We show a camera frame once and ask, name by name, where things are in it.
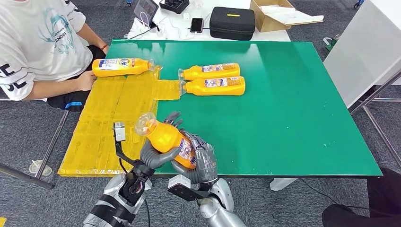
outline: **black cable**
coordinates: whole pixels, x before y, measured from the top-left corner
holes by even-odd
[[[124,172],[127,174],[128,172],[127,172],[127,170],[124,168],[124,166],[122,165],[122,160],[121,160],[121,158],[119,158],[119,161],[120,161],[120,165],[121,165],[122,170],[124,170]]]
[[[143,34],[145,34],[146,32],[143,32],[143,33],[141,33],[141,34],[139,34],[139,35],[136,35],[136,36],[134,36],[134,37],[132,37],[132,38],[129,38],[129,39],[134,39],[134,38],[136,38],[136,37],[138,37],[138,36],[140,36],[140,35],[143,35]]]
[[[148,212],[148,227],[150,227],[150,213],[149,213],[149,206],[148,206],[148,202],[146,201],[146,199],[144,199],[145,202],[145,206],[146,206],[146,211]]]
[[[323,193],[321,193],[320,191],[318,191],[318,190],[316,190],[315,188],[313,188],[312,186],[310,186],[310,185],[309,185],[306,181],[304,181],[302,178],[300,178],[300,180],[301,180],[302,182],[304,182],[309,188],[311,188],[311,189],[314,190],[315,192],[319,193],[320,195],[326,196],[326,197],[329,198],[331,201],[333,201],[335,204],[340,205],[339,203],[337,203],[337,202],[336,202],[333,198],[331,198],[330,196],[328,196],[328,195],[326,195],[326,194],[323,194]],[[377,214],[381,214],[381,215],[385,215],[385,216],[389,216],[389,217],[392,217],[392,216],[396,216],[396,215],[397,215],[397,214],[383,213],[383,212],[380,212],[380,211],[378,211],[378,210],[370,209],[370,208],[366,208],[366,207],[357,207],[357,206],[346,206],[346,207],[348,207],[348,208],[356,208],[356,209],[368,210],[368,211],[371,211],[371,212],[374,212],[374,213],[377,213]]]
[[[349,208],[356,208],[356,209],[369,210],[369,211],[374,212],[374,213],[376,213],[376,214],[381,214],[381,215],[389,216],[389,217],[392,217],[392,216],[396,216],[396,215],[397,215],[397,214],[383,213],[383,212],[380,212],[380,211],[378,211],[378,210],[370,209],[370,208],[366,208],[366,207],[356,207],[356,206],[347,206],[347,207],[349,207]]]
[[[311,189],[314,190],[315,192],[319,193],[320,195],[326,196],[327,198],[329,198],[331,201],[333,201],[335,204],[338,205],[338,203],[337,203],[336,201],[334,201],[334,199],[332,199],[330,196],[328,196],[328,195],[326,195],[326,194],[323,194],[323,193],[321,193],[320,191],[314,189],[314,188],[313,188],[312,186],[310,186],[307,182],[305,182],[302,178],[300,178],[300,180],[301,180],[302,182],[304,182],[309,188],[311,188]]]

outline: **cardboard box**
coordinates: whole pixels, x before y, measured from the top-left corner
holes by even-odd
[[[292,25],[323,22],[321,20],[321,21],[305,22],[305,23],[283,24],[265,15],[259,8],[261,6],[271,6],[271,5],[279,5],[281,7],[294,8],[291,5],[291,3],[288,2],[288,0],[251,0],[251,5],[249,8],[255,12],[255,24],[256,28],[258,28],[260,32],[271,32],[271,31],[290,29]]]

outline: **bottle label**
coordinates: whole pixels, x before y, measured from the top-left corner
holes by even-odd
[[[235,69],[234,63],[202,66],[202,72],[214,72],[214,71],[233,70],[233,69]]]
[[[219,79],[206,79],[205,87],[228,87],[241,85],[241,80],[239,77],[228,77]]]
[[[191,164],[195,163],[195,156],[191,157],[192,145],[187,140],[181,139],[180,143],[181,151],[178,153],[179,156],[187,159]]]
[[[121,59],[103,59],[99,63],[100,70],[119,70],[126,69],[131,65],[134,67],[135,59],[121,58]]]

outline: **green tabletop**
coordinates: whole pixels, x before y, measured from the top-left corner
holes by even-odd
[[[158,106],[159,120],[180,111],[182,127],[214,146],[220,175],[382,175],[312,43],[114,40],[107,57],[153,59],[161,79],[239,63],[243,96],[185,94]]]

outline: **white desk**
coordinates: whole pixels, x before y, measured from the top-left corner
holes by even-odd
[[[216,39],[210,36],[209,30],[205,29],[202,33],[194,34],[189,32],[192,18],[203,18],[205,20],[204,28],[209,28],[210,15],[212,10],[216,6],[249,9],[251,4],[250,0],[191,0],[189,6],[181,13],[176,14],[169,10],[158,9],[153,22],[159,26],[162,30],[162,35],[157,35],[156,30],[138,36],[135,39],[146,39],[146,40],[226,40]],[[190,15],[189,20],[183,18],[183,14],[188,13]],[[128,38],[132,38],[144,31],[147,28],[141,30],[133,25],[132,32],[128,33]],[[286,30],[274,31],[274,32],[263,32],[260,33],[258,29],[255,29],[252,41],[290,41],[290,38]]]
[[[366,0],[324,60],[347,108],[401,69],[399,9],[399,0]]]

